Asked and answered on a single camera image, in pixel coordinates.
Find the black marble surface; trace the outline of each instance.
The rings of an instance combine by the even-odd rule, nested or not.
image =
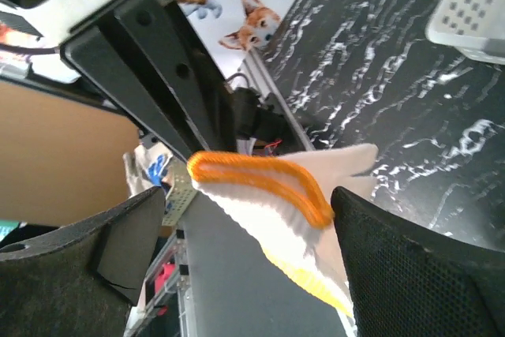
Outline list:
[[[505,75],[430,43],[438,0],[297,0],[265,53],[317,148],[379,146],[380,207],[505,250]]]

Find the white plastic basket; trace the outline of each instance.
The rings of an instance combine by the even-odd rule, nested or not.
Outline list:
[[[171,189],[166,195],[166,213],[162,224],[173,227],[195,197],[196,190],[185,164],[175,157],[168,164],[167,178]]]
[[[468,58],[505,64],[504,6],[505,0],[440,0],[426,36]]]

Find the red object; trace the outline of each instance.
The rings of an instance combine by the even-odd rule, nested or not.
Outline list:
[[[163,288],[163,284],[170,278],[172,272],[175,270],[175,264],[163,264],[163,270],[159,273],[158,278],[155,279],[155,293],[157,294],[159,290]],[[162,316],[168,310],[167,307],[163,307],[158,311],[158,316]]]

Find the orange trim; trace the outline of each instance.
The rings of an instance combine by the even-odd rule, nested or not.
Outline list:
[[[203,168],[205,164],[223,165],[224,169]],[[261,169],[289,174],[305,189],[307,196],[266,174],[251,174],[233,169]],[[324,199],[313,176],[296,163],[277,158],[251,157],[228,152],[198,152],[188,161],[191,178],[200,183],[234,183],[264,189],[289,201],[300,210],[312,227],[323,229],[331,224],[335,213]]]

